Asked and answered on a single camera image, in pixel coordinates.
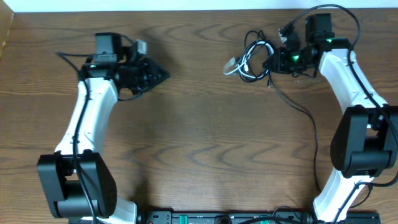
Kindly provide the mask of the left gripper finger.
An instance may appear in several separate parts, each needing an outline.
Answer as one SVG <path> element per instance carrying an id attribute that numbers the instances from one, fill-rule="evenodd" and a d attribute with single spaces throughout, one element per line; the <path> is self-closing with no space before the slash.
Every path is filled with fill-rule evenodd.
<path id="1" fill-rule="evenodd" d="M 150 72 L 156 78 L 169 78 L 170 73 L 162 68 L 155 60 L 148 58 L 147 62 L 149 64 Z"/>
<path id="2" fill-rule="evenodd" d="M 168 73 L 158 75 L 144 75 L 141 79 L 139 79 L 136 90 L 140 94 L 146 93 L 166 81 L 166 79 L 168 79 L 169 77 L 170 75 Z"/>

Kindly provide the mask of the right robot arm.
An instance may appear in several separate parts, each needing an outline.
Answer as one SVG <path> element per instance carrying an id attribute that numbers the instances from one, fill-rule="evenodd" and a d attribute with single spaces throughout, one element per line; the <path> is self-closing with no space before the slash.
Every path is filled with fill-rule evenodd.
<path id="1" fill-rule="evenodd" d="M 306 46 L 294 31 L 295 21 L 279 30 L 282 47 L 263 63 L 273 73 L 297 75 L 309 68 L 326 78 L 343 116 L 330 144 L 333 170 L 313 200 L 314 223 L 339 223 L 364 187 L 389 187 L 373 180 L 397 159 L 397 107 L 371 86 L 356 60 L 355 44 L 337 38 L 331 15 L 314 14 L 305 20 Z"/>

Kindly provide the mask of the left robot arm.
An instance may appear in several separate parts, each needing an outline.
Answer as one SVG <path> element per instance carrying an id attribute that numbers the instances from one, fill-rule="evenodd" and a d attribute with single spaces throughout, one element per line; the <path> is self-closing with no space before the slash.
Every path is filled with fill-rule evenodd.
<path id="1" fill-rule="evenodd" d="M 70 223 L 145 223 L 137 205 L 118 195 L 103 141 L 121 90 L 137 99 L 170 74 L 147 56 L 143 40 L 114 32 L 97 33 L 95 52 L 74 71 L 78 96 L 68 128 L 54 152 L 37 162 L 50 213 Z"/>

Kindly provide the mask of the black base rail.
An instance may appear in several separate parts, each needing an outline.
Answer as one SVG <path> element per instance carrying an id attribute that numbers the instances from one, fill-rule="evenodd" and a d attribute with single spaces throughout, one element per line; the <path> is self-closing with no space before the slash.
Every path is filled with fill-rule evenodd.
<path id="1" fill-rule="evenodd" d="M 313 213 L 291 208 L 274 212 L 176 212 L 138 211 L 137 224 L 217 224 L 217 223 L 318 223 Z"/>

